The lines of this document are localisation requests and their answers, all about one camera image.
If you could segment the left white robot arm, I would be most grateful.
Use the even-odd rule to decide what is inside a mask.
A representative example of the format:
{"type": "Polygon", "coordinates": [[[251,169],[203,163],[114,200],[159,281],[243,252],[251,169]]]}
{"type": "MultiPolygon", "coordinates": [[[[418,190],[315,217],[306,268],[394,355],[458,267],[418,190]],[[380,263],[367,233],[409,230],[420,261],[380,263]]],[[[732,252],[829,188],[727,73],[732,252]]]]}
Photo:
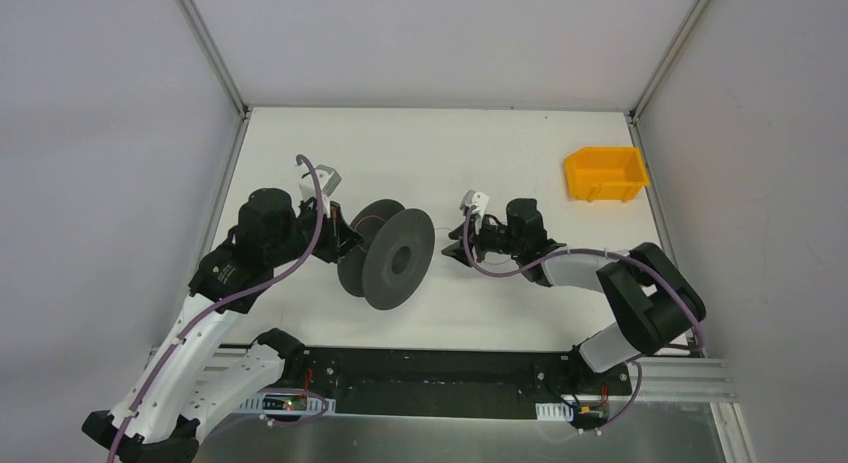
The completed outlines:
{"type": "Polygon", "coordinates": [[[309,257],[336,263],[363,240],[340,205],[324,196],[311,194],[294,206],[281,189],[251,193],[225,240],[201,259],[176,322],[143,375],[112,409],[90,413],[83,433],[108,450],[110,462],[191,461],[249,397],[304,377],[305,361],[295,354],[302,343],[271,329],[239,362],[198,384],[224,337],[264,291],[309,257]]]}

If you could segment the black cable spool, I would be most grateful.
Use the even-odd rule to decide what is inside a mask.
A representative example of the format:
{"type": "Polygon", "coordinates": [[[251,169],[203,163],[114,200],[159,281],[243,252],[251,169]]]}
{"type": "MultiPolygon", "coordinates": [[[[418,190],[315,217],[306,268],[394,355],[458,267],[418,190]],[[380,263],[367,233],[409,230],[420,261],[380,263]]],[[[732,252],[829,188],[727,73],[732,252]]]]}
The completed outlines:
{"type": "Polygon", "coordinates": [[[433,259],[431,217],[421,209],[381,199],[363,208],[352,227],[363,242],[337,265],[342,288],[376,310],[400,306],[418,289],[433,259]]]}

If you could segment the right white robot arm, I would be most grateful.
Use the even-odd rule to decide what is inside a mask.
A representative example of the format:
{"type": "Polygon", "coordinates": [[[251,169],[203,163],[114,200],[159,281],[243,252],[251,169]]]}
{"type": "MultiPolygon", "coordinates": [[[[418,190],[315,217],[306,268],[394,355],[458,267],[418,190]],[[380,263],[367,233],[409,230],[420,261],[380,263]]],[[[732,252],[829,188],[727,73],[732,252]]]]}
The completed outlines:
{"type": "Polygon", "coordinates": [[[488,203],[482,192],[463,196],[464,221],[450,232],[443,255],[491,278],[520,275],[545,288],[597,292],[610,307],[613,323],[571,353],[573,388],[593,392],[614,366],[671,348],[686,332],[703,347],[705,305],[658,245],[645,242],[627,251],[570,246],[549,237],[535,199],[510,201],[504,221],[487,213],[488,203]]]}

